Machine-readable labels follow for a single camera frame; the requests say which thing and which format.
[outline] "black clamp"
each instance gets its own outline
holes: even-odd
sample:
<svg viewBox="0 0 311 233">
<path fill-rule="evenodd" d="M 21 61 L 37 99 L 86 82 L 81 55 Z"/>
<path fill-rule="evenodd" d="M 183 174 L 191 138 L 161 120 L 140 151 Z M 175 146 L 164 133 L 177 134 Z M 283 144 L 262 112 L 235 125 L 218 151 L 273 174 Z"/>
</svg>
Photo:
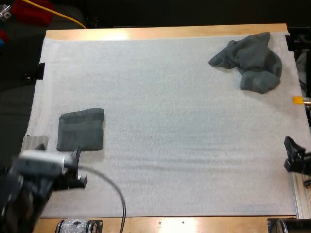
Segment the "black clamp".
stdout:
<svg viewBox="0 0 311 233">
<path fill-rule="evenodd" d="M 286 137 L 284 145 L 287 151 L 287 159 L 284 167 L 290 172 L 298 172 L 306 175 L 311 175 L 311 152 L 306 153 L 306 149 L 295 143 L 295 141 Z M 311 187 L 311 179 L 304 181 L 306 188 Z"/>
</svg>

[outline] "gray towel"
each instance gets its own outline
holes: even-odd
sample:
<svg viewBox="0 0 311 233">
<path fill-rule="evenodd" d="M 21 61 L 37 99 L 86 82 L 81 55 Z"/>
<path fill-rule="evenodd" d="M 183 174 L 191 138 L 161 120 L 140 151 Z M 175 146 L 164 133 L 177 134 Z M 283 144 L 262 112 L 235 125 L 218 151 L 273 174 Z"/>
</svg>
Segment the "gray towel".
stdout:
<svg viewBox="0 0 311 233">
<path fill-rule="evenodd" d="M 227 69 L 238 67 L 241 90 L 266 93 L 280 84 L 282 73 L 280 58 L 268 48 L 269 39 L 270 33 L 261 33 L 240 41 L 231 40 L 209 64 Z"/>
<path fill-rule="evenodd" d="M 65 113 L 58 123 L 58 151 L 101 150 L 103 148 L 104 110 L 91 108 L 79 112 Z"/>
</svg>

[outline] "table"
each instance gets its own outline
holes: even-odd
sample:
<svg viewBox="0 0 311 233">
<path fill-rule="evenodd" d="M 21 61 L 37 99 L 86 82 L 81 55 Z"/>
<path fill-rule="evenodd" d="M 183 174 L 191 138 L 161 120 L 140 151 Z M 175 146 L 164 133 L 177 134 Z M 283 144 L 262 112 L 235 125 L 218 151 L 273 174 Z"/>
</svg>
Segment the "table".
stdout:
<svg viewBox="0 0 311 233">
<path fill-rule="evenodd" d="M 46 38 L 58 40 L 138 40 L 151 38 L 244 35 L 284 32 L 286 24 L 220 25 L 165 28 L 81 29 L 47 31 Z M 274 216 L 273 218 L 293 217 Z M 200 216 L 127 218 L 124 233 L 267 233 L 267 216 Z M 102 218 L 105 233 L 117 233 L 120 218 Z M 34 233 L 54 233 L 60 219 L 40 219 Z"/>
</svg>

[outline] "folded gray towel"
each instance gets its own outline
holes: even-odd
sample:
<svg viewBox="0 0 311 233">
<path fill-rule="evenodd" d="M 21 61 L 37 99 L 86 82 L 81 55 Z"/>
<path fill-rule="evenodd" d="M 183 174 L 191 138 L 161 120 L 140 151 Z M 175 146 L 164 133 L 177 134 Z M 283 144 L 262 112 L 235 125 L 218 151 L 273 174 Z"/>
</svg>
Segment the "folded gray towel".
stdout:
<svg viewBox="0 0 311 233">
<path fill-rule="evenodd" d="M 104 110 L 91 108 L 79 112 L 65 113 L 58 123 L 58 151 L 101 150 L 103 148 Z"/>
<path fill-rule="evenodd" d="M 250 35 L 230 41 L 208 63 L 213 67 L 238 67 L 242 75 L 240 89 L 266 93 L 280 84 L 282 62 L 268 48 L 270 33 Z"/>
</svg>

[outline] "white towel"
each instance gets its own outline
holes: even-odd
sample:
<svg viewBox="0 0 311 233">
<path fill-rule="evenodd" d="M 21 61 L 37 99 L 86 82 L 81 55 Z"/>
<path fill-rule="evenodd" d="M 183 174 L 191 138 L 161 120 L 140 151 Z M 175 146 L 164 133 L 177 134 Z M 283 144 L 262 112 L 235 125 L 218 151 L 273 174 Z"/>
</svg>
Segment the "white towel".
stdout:
<svg viewBox="0 0 311 233">
<path fill-rule="evenodd" d="M 294 215 L 283 141 L 310 148 L 304 107 L 291 103 L 301 95 L 294 55 L 273 33 L 281 84 L 241 91 L 236 69 L 207 62 L 244 37 L 45 39 L 27 134 L 48 136 L 56 152 L 62 113 L 104 108 L 104 149 L 80 160 L 115 181 L 128 216 Z M 116 192 L 89 175 L 85 190 L 55 192 L 43 217 L 121 213 Z"/>
</svg>

